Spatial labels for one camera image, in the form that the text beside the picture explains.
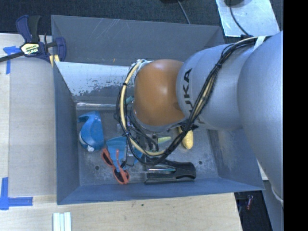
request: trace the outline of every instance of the black surface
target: black surface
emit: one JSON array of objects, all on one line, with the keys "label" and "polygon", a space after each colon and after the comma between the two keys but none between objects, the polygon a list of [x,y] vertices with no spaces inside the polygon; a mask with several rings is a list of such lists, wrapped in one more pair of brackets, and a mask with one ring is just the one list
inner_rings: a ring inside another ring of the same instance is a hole
[{"label": "black surface", "polygon": [[[179,0],[192,24],[219,26],[215,0]],[[278,25],[283,30],[283,0],[270,0]],[[0,32],[16,33],[15,21],[24,14],[41,15],[39,34],[51,35],[51,15],[187,23],[176,0],[0,0]],[[270,231],[264,201],[243,211],[243,230]]]}]

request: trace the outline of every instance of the eyeglasses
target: eyeglasses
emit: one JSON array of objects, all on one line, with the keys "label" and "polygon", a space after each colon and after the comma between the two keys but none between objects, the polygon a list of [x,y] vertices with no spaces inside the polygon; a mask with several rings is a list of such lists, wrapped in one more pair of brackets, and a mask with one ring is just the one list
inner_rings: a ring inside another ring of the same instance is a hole
[{"label": "eyeglasses", "polygon": [[119,150],[116,150],[116,163],[119,167],[120,172],[117,172],[115,165],[113,164],[113,161],[110,157],[109,151],[106,148],[103,148],[102,153],[101,153],[101,157],[103,159],[103,161],[109,166],[112,167],[113,169],[113,174],[115,179],[117,180],[117,182],[119,182],[120,184],[127,184],[129,181],[129,173],[124,170],[119,162]]}]

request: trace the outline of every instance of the white plastic piece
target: white plastic piece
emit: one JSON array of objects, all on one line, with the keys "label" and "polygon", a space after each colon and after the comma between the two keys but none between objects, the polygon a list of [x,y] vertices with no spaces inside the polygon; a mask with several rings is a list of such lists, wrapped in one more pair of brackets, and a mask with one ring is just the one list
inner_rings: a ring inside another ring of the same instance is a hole
[{"label": "white plastic piece", "polygon": [[53,214],[53,231],[72,231],[71,213],[54,213]]}]

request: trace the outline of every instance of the yellow cable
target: yellow cable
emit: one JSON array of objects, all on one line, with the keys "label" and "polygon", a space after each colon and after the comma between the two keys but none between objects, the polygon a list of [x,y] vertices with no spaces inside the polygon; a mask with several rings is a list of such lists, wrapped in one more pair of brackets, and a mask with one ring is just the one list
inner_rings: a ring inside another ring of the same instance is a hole
[{"label": "yellow cable", "polygon": [[[128,84],[134,72],[139,67],[140,63],[141,62],[137,62],[137,64],[133,66],[133,69],[131,70],[131,72],[128,74],[128,76],[126,77],[124,81],[126,85]],[[126,129],[125,116],[124,116],[124,96],[125,96],[125,91],[126,91],[126,85],[123,85],[122,90],[121,90],[121,96],[120,96],[120,115],[121,115],[121,121],[122,121],[124,129]],[[160,152],[144,151],[132,138],[129,138],[129,139],[130,139],[130,142],[136,147],[136,149],[142,152],[143,154],[148,154],[150,156],[158,156],[158,155],[162,155],[165,152],[165,151],[160,151]]]}]

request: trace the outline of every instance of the black cable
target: black cable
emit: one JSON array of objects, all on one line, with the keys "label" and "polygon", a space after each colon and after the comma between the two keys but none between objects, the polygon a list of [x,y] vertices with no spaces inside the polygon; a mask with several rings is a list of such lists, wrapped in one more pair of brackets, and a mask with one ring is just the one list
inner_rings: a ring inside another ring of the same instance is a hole
[{"label": "black cable", "polygon": [[187,20],[187,23],[190,24],[191,22],[190,22],[190,20],[188,19],[188,16],[187,16],[187,14],[186,14],[186,12],[185,12],[185,10],[184,10],[182,4],[180,3],[179,0],[177,0],[177,1],[178,1],[178,4],[179,4],[179,6],[180,6],[180,8],[181,8],[181,10],[182,10],[182,12],[183,12],[183,14],[184,14],[186,20]]},{"label": "black cable", "polygon": [[234,14],[233,14],[232,0],[230,0],[229,8],[230,8],[231,16],[232,16],[234,22],[236,23],[236,25],[241,29],[241,31],[242,31],[243,33],[245,33],[245,35],[252,37],[252,35],[250,35],[249,33],[247,33],[246,30],[245,30],[245,29],[239,24],[239,22],[236,20]]},{"label": "black cable", "polygon": [[[119,119],[119,123],[121,124],[121,127],[123,129],[123,131],[125,132],[125,136],[127,137],[127,141],[128,141],[128,145],[130,147],[130,150],[132,152],[132,154],[137,158],[138,161],[140,161],[141,163],[145,164],[145,165],[157,165],[158,163],[161,163],[162,161],[164,161],[176,148],[177,146],[182,142],[182,140],[184,139],[184,137],[187,135],[187,133],[190,130],[193,130],[194,127],[194,122],[195,120],[198,118],[198,116],[201,114],[201,112],[203,111],[204,107],[206,106],[206,104],[209,101],[209,98],[213,92],[214,86],[215,86],[215,82],[218,76],[218,72],[219,70],[222,68],[222,65],[226,62],[226,60],[233,54],[234,51],[236,51],[239,48],[242,47],[246,47],[249,45],[252,45],[256,42],[256,38],[252,38],[252,39],[248,39],[245,40],[243,42],[238,42],[238,43],[234,43],[231,45],[228,45],[227,47],[225,47],[221,53],[220,59],[217,61],[217,63],[215,64],[215,66],[213,67],[213,69],[211,70],[210,74],[207,76],[204,85],[202,86],[201,91],[199,92],[199,95],[195,101],[195,104],[192,108],[192,111],[190,113],[189,118],[187,119],[187,121],[185,123],[183,123],[182,125],[182,133],[180,133],[174,140],[173,142],[168,146],[167,149],[165,149],[164,153],[161,156],[150,156],[147,154],[147,151],[144,150],[144,156],[146,158],[147,161],[142,160],[141,158],[139,158],[133,149],[133,146],[131,144],[130,139],[134,140],[136,143],[137,141],[132,137],[131,133],[130,133],[130,129],[134,130],[133,128],[129,128],[128,126],[126,126],[127,129],[124,129],[124,125],[121,122],[121,119]],[[118,108],[118,100],[120,100],[120,98],[118,97],[117,99],[117,113],[119,112],[119,108]],[[142,129],[140,131],[135,131],[136,133],[140,133],[140,135],[142,136],[146,136],[145,133],[142,132]]]}]

